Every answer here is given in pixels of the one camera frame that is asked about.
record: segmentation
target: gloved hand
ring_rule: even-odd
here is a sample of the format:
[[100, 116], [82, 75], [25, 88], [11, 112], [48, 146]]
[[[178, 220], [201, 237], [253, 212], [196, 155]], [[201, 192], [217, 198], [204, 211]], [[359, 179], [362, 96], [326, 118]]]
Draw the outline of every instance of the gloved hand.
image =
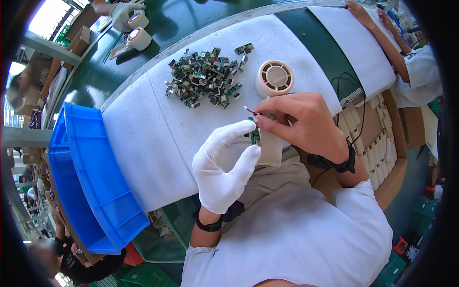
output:
[[145, 6], [135, 3], [117, 3], [113, 7], [110, 16], [113, 18], [112, 26], [120, 32], [131, 32], [132, 28], [129, 26], [129, 13], [134, 10], [144, 10]]
[[255, 130], [254, 122], [246, 120], [213, 131], [193, 157], [193, 171], [203, 207], [216, 214], [224, 214], [241, 196], [261, 155], [261, 148], [249, 146], [241, 154], [232, 171], [219, 167], [219, 158], [238, 136]]

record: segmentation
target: green work surface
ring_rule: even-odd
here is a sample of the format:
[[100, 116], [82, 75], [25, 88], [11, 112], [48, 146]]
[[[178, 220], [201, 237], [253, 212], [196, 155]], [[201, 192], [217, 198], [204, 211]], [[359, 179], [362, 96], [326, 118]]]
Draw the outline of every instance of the green work surface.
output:
[[277, 13], [276, 16], [290, 28], [313, 55], [333, 85], [336, 94], [339, 95], [340, 101], [360, 87], [352, 78], [344, 74], [340, 79], [338, 93], [337, 83], [341, 72], [347, 72], [355, 79], [358, 78], [339, 45], [311, 11], [298, 9]]
[[[152, 35], [152, 43], [143, 51], [131, 50], [116, 59], [102, 63], [119, 36], [117, 30], [110, 29], [88, 51], [80, 66], [76, 68], [52, 113], [59, 112], [64, 100], [71, 104], [100, 108], [129, 76], [173, 43], [228, 16], [281, 2], [288, 1], [147, 0], [144, 2], [145, 13], [150, 19], [150, 24], [146, 27], [146, 31]], [[339, 46], [308, 10], [281, 12], [278, 17], [305, 44], [329, 80], [335, 78], [334, 87], [336, 87], [336, 77], [341, 72], [346, 71], [355, 75]], [[341, 80], [340, 98], [354, 92], [357, 87], [352, 81]]]

